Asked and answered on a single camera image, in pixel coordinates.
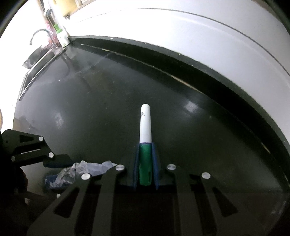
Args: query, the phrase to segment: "faucet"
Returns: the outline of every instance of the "faucet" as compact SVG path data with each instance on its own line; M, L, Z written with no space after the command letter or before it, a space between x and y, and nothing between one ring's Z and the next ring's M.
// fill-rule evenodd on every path
M53 41L51 35L50 35L50 32L49 32L48 30L46 30L46 29L39 29L39 30L36 30L36 31L34 32L34 34L32 35L32 38L31 38L31 40L30 40L29 45L32 45L32 39L33 39L34 35L36 35L36 34L37 34L39 31L41 31L41 30L47 32L47 34L49 35L49 37L50 37L52 43L53 43L54 45L56 45L55 42Z

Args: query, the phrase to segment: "crumpled plastic bag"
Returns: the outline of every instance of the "crumpled plastic bag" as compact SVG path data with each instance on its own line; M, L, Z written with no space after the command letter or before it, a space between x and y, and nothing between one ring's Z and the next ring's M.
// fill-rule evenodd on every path
M81 161L81 163L75 163L71 167L64 168L59 172L55 182L49 181L49 186L51 188L58 188L64 185L70 185L75 182L75 180L84 173L90 173L92 176L104 174L110 168L116 166L117 164L111 161L103 162L102 164L90 163Z

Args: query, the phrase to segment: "pink object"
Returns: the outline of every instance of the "pink object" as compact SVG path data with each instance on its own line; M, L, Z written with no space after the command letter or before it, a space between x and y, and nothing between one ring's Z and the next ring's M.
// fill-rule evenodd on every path
M60 43L57 39L55 29L50 25L49 21L46 21L46 29L50 32L50 35L53 39L53 42L52 42L50 37L48 37L49 44L52 45L52 44L56 43L56 45L58 46Z

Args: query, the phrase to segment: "kitchen sink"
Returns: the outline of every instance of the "kitchen sink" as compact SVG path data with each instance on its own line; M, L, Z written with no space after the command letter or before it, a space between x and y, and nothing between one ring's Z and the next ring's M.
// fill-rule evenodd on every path
M42 48L42 46L40 46L30 55L22 66L27 69L31 69L48 51L49 48Z
M34 78L39 74L39 72L42 69L44 69L56 56L58 56L64 50L65 50L64 48L51 48L36 63L34 63L34 65L24 76L22 86L19 92L19 100L21 100L21 98L23 97L27 89L30 87L30 85L33 83Z

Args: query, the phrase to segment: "marker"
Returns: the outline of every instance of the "marker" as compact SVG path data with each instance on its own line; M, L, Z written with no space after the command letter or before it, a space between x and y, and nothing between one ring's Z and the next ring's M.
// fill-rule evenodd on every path
M140 118L139 140L139 182L140 185L149 186L152 181L152 137L150 106L143 104Z

